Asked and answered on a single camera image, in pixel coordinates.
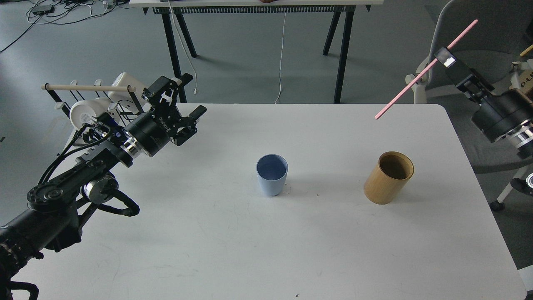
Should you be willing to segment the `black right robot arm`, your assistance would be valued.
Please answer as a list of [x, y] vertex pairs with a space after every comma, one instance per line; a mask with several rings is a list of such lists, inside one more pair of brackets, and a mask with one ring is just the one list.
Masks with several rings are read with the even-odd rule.
[[471, 121], [491, 143], [506, 139], [520, 159], [532, 156], [532, 100], [519, 89], [497, 95], [493, 87], [473, 68], [469, 68], [447, 48], [435, 57], [446, 74], [468, 100], [478, 105]]

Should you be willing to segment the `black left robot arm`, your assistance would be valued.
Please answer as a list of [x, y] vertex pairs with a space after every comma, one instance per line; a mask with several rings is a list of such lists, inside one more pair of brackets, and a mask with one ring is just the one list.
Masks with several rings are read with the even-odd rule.
[[117, 104], [96, 110], [84, 122], [57, 159], [27, 194], [28, 209], [1, 227], [1, 298], [11, 300], [13, 290], [25, 290], [29, 299], [38, 298], [38, 287], [13, 281], [29, 260], [43, 258], [42, 250], [59, 252], [79, 243], [82, 227], [95, 211], [136, 216], [139, 206], [124, 192], [111, 173], [121, 163], [131, 167], [140, 154], [154, 156], [166, 144], [180, 146], [197, 133], [197, 121], [206, 112], [202, 105], [182, 116], [178, 93], [193, 80], [161, 76], [141, 97], [149, 105], [145, 112], [135, 87], [92, 87], [92, 90], [127, 91], [137, 114], [122, 127], [112, 117]]

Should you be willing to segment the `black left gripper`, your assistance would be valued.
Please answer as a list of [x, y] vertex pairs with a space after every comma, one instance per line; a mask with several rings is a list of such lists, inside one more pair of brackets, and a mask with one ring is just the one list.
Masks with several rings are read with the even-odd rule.
[[185, 117], [177, 108], [179, 91], [193, 79], [188, 73], [178, 78], [160, 76], [143, 89], [142, 98], [150, 108], [127, 125], [125, 131], [146, 155], [155, 156], [171, 138], [175, 145], [181, 146], [197, 133], [198, 120], [207, 112], [207, 108], [199, 105]]

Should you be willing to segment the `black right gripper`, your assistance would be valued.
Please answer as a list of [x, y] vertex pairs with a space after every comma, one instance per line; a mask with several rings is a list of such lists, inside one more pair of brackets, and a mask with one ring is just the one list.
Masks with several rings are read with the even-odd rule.
[[489, 142], [503, 138], [509, 138], [511, 143], [532, 141], [532, 100], [519, 89], [493, 94], [494, 87], [446, 47], [436, 51], [434, 57], [443, 65], [453, 85], [469, 101], [479, 105], [471, 121]]

